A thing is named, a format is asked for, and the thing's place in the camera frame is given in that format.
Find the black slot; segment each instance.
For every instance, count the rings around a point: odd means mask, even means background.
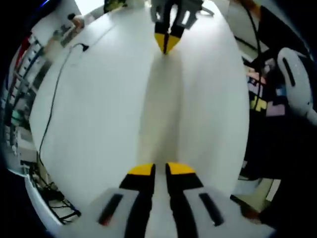
[[[121,194],[115,194],[110,201],[108,202],[107,206],[104,208],[103,212],[100,215],[98,223],[103,226],[107,226],[110,222],[112,215],[114,214],[117,206],[119,205],[120,201],[122,200]]]
[[[205,205],[210,218],[212,219],[214,226],[220,226],[224,223],[223,217],[217,208],[216,204],[213,202],[213,200],[209,197],[207,193],[201,193],[199,194],[200,199],[203,201],[203,204]]]
[[[288,64],[286,58],[283,58],[283,63],[285,65],[286,71],[287,71],[287,73],[289,75],[289,80],[291,81],[291,85],[292,85],[292,87],[294,87],[295,86],[295,80],[294,80],[291,68],[289,67],[289,64]]]

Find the white table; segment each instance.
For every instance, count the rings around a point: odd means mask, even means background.
[[[120,184],[135,165],[179,161],[230,195],[245,154],[248,89],[238,46],[215,5],[168,56],[149,9],[121,10],[90,24],[70,45],[42,160],[79,210]],[[63,53],[48,71],[30,117],[37,149]]]

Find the person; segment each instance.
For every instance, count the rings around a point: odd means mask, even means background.
[[[71,13],[67,16],[67,18],[75,25],[77,31],[85,27],[85,19],[82,15],[75,15],[74,13]]]

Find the white tabletop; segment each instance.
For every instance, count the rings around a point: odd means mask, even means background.
[[[230,195],[245,154],[249,100],[243,63],[215,5],[164,56],[149,9],[104,15],[71,43],[42,160],[79,210],[120,184],[135,165],[179,161]],[[37,149],[63,53],[49,69],[30,117]]]

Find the yellow fingertip pad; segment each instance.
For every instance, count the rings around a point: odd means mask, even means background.
[[[172,175],[182,175],[182,174],[192,174],[195,173],[195,170],[193,170],[188,165],[183,165],[179,163],[173,163],[169,162],[167,163],[170,168],[170,173]]]
[[[180,38],[169,35],[167,46],[166,46],[166,54],[168,54],[168,52],[170,52],[179,41],[180,41]]]
[[[158,46],[160,48],[160,50],[164,53],[164,38],[165,38],[165,34],[161,34],[161,33],[154,33],[154,37],[158,43]]]
[[[153,164],[140,165],[131,169],[129,175],[150,175]]]

